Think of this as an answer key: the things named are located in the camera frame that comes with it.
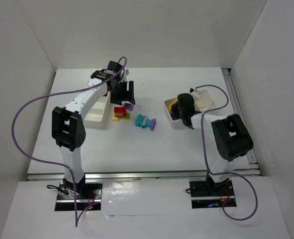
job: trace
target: white wall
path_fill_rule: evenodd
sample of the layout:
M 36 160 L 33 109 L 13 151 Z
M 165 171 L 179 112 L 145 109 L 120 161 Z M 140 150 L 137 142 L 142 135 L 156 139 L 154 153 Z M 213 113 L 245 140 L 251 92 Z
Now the white wall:
M 29 160 L 15 148 L 10 133 L 18 108 L 48 93 L 54 70 L 16 1 L 0 0 L 0 237 L 17 182 L 24 179 Z M 35 103 L 19 117 L 18 140 L 32 153 L 45 101 Z
M 294 0 L 268 0 L 231 76 L 294 239 Z
M 266 0 L 21 0 L 55 68 L 231 68 Z

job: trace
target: purple cable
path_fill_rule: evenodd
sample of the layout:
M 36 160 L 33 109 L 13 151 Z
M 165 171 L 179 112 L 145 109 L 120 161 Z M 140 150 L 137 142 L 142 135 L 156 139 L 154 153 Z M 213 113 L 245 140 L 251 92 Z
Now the purple cable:
M 116 73 L 115 75 L 113 75 L 111 78 L 108 78 L 107 80 L 102 81 L 101 83 L 98 83 L 98 84 L 96 84 L 96 85 L 94 85 L 94 86 L 91 86 L 91 87 L 88 87 L 88 88 L 84 88 L 84 89 L 80 89 L 80 90 L 75 90 L 75 91 L 58 92 L 58 93 L 53 93 L 53 94 L 49 94 L 49 95 L 46 95 L 46 96 L 40 96 L 40 97 L 37 97 L 37 98 L 35 98 L 35 99 L 33 99 L 33 100 L 30 100 L 29 102 L 26 102 L 26 103 L 25 103 L 25 104 L 24 104 L 24 105 L 23 105 L 23 106 L 17 111 L 17 113 L 15 114 L 15 116 L 14 116 L 14 118 L 13 118 L 12 126 L 11 126 L 11 134 L 12 134 L 13 142 L 14 142 L 14 144 L 16 145 L 16 147 L 18 148 L 18 150 L 19 150 L 23 155 L 25 155 L 26 157 L 28 157 L 28 158 L 30 158 L 30 159 L 32 159 L 32 160 L 35 160 L 35 161 L 37 161 L 37 162 L 41 162 L 41 163 L 49 163 L 49 164 L 55 164 L 55 165 L 59 165 L 59 166 L 63 166 L 63 167 L 65 167 L 65 168 L 67 168 L 67 169 L 70 171 L 71 176 L 72 176 L 73 190 L 74 190 L 74 192 L 76 192 L 76 183 L 75 183 L 75 178 L 74 178 L 73 170 L 72 170 L 69 166 L 67 166 L 67 165 L 65 165 L 65 164 L 63 164 L 63 163 L 56 163 L 56 162 L 51 162 L 51 161 L 46 161 L 46 160 L 41 160 L 41 159 L 38 159 L 38 158 L 34 158 L 33 156 L 27 154 L 27 153 L 26 153 L 26 152 L 25 152 L 25 151 L 24 151 L 24 150 L 18 145 L 18 143 L 17 143 L 17 141 L 16 141 L 16 138 L 15 138 L 15 134 L 14 134 L 14 126 L 15 126 L 16 119 L 17 119 L 18 115 L 22 112 L 22 110 L 23 110 L 26 106 L 28 106 L 29 104 L 33 103 L 34 101 L 38 101 L 38 100 L 41 100 L 41 99 L 44 99 L 44 98 L 48 98 L 48 97 L 51 97 L 51 96 L 59 96 L 59 95 L 65 95 L 65 94 L 72 94 L 72 93 L 78 93 L 78 92 L 88 91 L 88 90 L 91 90 L 91 89 L 93 89 L 93 88 L 95 88 L 95 87 L 98 87 L 98 86 L 100 86 L 100 85 L 102 85 L 102 84 L 104 84 L 104 83 L 109 82 L 110 80 L 112 80 L 112 79 L 114 79 L 116 76 L 118 76 L 118 75 L 122 72 L 122 70 L 125 68 L 125 66 L 126 66 L 126 64 L 127 64 L 127 58 L 126 58 L 125 56 L 122 56 L 122 57 L 119 59 L 118 63 L 119 63 L 122 59 L 125 60 L 125 63 L 124 63 L 124 65 L 123 65 L 123 67 L 119 70 L 119 72 L 117 72 L 117 73 Z M 93 204 L 87 206 L 87 207 L 81 212 L 81 214 L 79 215 L 79 217 L 77 217 L 76 194 L 74 193 L 75 227 L 77 227 L 77 225 L 78 225 L 78 220 L 80 219 L 80 217 L 81 217 L 81 215 L 83 214 L 83 212 L 86 211 L 89 207 L 91 207 L 92 205 L 95 205 L 95 204 L 97 204 L 97 203 L 93 203 Z
M 213 173 L 213 172 L 210 171 L 210 168 L 209 168 L 209 164 L 208 164 L 208 160 L 207 160 L 206 143 L 205 143 L 205 132 L 204 132 L 204 130 L 203 130 L 203 119 L 204 119 L 204 116 L 205 116 L 206 113 L 211 112 L 211 111 L 220 110 L 220 109 L 222 109 L 222 108 L 225 108 L 225 107 L 228 105 L 228 103 L 229 103 L 229 98 L 228 98 L 228 95 L 226 94 L 226 92 L 225 92 L 224 90 L 222 90 L 222 89 L 221 89 L 220 87 L 218 87 L 218 86 L 214 86 L 214 85 L 203 85 L 203 86 L 198 86 L 198 87 L 196 87 L 196 89 L 198 89 L 198 88 L 202 88 L 202 87 L 207 87 L 207 86 L 215 87 L 215 88 L 218 88 L 219 90 L 221 90 L 222 93 L 224 93 L 224 95 L 225 95 L 226 98 L 227 98 L 227 103 L 226 103 L 225 105 L 223 105 L 222 107 L 218 107 L 218 108 L 215 108 L 215 109 L 207 110 L 207 111 L 203 112 L 203 114 L 202 114 L 202 116 L 201 116 L 201 137 L 202 137 L 202 147 L 203 147 L 203 154 L 204 154 L 204 159 L 205 159 L 205 163 L 206 163 L 206 168 L 207 168 L 209 174 L 211 174 L 211 175 L 233 174 L 233 175 L 237 175 L 237 176 L 239 176 L 240 178 L 242 178 L 242 179 L 244 179 L 245 181 L 247 181 L 247 183 L 249 183 L 249 185 L 250 185 L 250 187 L 252 188 L 252 191 L 253 191 L 253 193 L 254 193 L 254 195 L 255 195 L 255 199 L 256 199 L 256 207 L 255 207 L 255 209 L 253 210 L 253 212 L 252 212 L 249 216 L 247 216 L 247 217 L 245 217 L 245 218 L 234 218 L 234 217 L 230 216 L 229 214 L 227 214 L 227 212 L 225 211 L 225 204 L 226 204 L 227 202 L 229 202 L 231 199 L 229 199 L 229 200 L 227 200 L 227 201 L 224 201 L 224 203 L 222 204 L 222 210 L 223 210 L 223 212 L 226 214 L 227 217 L 229 217 L 229 218 L 231 218 L 231 219 L 233 219 L 233 220 L 236 220 L 236 221 L 245 221 L 245 220 L 251 218 L 251 217 L 256 213 L 256 211 L 257 211 L 257 209 L 258 209 L 258 196 L 257 196 L 256 190 L 255 190 L 255 188 L 253 187 L 252 183 L 250 183 L 250 181 L 249 181 L 248 179 L 246 179 L 244 176 L 242 176 L 242 175 L 240 175 L 240 174 L 238 174 L 238 173 L 234 173 L 234 172 Z

